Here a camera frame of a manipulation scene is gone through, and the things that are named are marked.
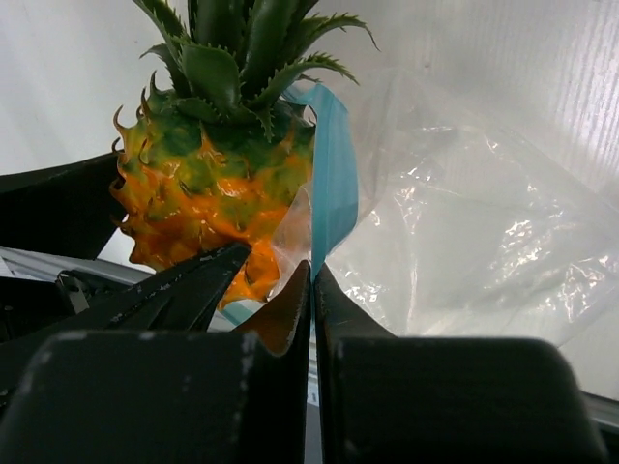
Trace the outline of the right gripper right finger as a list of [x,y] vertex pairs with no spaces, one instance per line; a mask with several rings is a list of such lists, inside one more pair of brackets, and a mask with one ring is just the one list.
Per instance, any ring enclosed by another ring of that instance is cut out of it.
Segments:
[[397,336],[313,283],[327,463],[605,463],[572,369],[534,337]]

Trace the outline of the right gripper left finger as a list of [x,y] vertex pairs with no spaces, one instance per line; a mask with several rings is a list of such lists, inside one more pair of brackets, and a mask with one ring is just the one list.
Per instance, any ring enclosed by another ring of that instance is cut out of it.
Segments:
[[228,333],[64,331],[1,421],[5,463],[301,463],[310,265]]

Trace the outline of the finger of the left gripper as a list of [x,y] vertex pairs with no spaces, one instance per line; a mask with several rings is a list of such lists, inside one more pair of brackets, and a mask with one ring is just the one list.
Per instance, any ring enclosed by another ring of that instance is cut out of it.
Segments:
[[95,330],[204,331],[251,247],[201,252],[128,286],[59,275],[51,282],[1,279],[1,341],[76,327]]
[[112,154],[1,177],[1,246],[96,259],[125,210],[109,192]]

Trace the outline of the orange toy pineapple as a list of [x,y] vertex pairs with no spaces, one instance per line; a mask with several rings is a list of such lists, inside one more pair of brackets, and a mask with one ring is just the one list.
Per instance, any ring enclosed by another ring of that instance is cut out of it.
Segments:
[[250,248],[223,302],[264,303],[281,272],[277,229],[312,178],[318,128],[285,92],[314,69],[349,69],[314,44],[366,29],[352,13],[319,14],[312,1],[191,1],[185,15],[141,1],[161,41],[167,89],[143,88],[135,121],[117,124],[112,151],[129,259],[161,272],[231,243]]

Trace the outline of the clear zip top bag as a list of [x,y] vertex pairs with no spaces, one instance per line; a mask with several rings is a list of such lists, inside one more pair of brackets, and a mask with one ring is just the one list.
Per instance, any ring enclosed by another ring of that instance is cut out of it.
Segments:
[[313,177],[267,243],[276,295],[308,259],[400,336],[526,336],[618,396],[618,212],[547,155],[396,70],[283,94]]

